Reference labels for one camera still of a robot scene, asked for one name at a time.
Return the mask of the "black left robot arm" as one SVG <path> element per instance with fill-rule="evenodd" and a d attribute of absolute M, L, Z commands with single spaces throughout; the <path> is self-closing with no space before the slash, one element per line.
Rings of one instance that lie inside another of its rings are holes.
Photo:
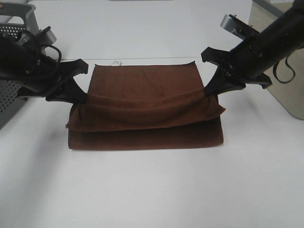
<path fill-rule="evenodd" d="M 20 84 L 18 97 L 43 97 L 47 101 L 72 104 L 87 102 L 87 94 L 74 77 L 87 74 L 88 64 L 81 59 L 62 62 L 42 53 L 46 44 L 31 40 L 20 45 L 8 38 L 0 39 L 0 78 Z"/>

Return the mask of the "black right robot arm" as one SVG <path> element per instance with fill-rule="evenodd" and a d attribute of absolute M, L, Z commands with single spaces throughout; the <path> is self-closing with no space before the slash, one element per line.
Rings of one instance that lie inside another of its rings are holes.
<path fill-rule="evenodd" d="M 206 48 L 201 53 L 203 62 L 217 65 L 217 70 L 205 86 L 205 95 L 219 95 L 242 90 L 246 84 L 257 84 L 263 89 L 272 85 L 264 73 L 304 47 L 304 2 L 295 0 L 292 7 L 258 32 L 231 14 L 225 15 L 221 27 L 242 39 L 230 51 Z"/>

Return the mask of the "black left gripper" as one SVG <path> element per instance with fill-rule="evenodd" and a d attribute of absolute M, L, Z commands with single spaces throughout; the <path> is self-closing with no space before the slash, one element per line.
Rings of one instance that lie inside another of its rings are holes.
<path fill-rule="evenodd" d="M 18 90 L 17 97 L 46 97 L 49 102 L 66 102 L 71 104 L 85 104 L 87 94 L 79 87 L 74 77 L 88 73 L 88 64 L 82 59 L 61 62 L 62 53 L 58 52 L 58 59 L 41 55 L 39 65 L 29 76 L 21 78 L 23 86 Z M 55 82 L 64 82 L 52 93 Z"/>

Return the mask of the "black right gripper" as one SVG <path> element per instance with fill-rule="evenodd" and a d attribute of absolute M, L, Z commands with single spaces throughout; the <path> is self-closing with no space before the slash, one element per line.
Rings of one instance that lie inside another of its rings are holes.
<path fill-rule="evenodd" d="M 272 85 L 270 77 L 264 74 L 272 66 L 270 43 L 244 40 L 229 52 L 207 47 L 201 59 L 218 66 L 204 88 L 206 96 L 242 90 L 246 84 L 257 84 L 263 89 Z"/>

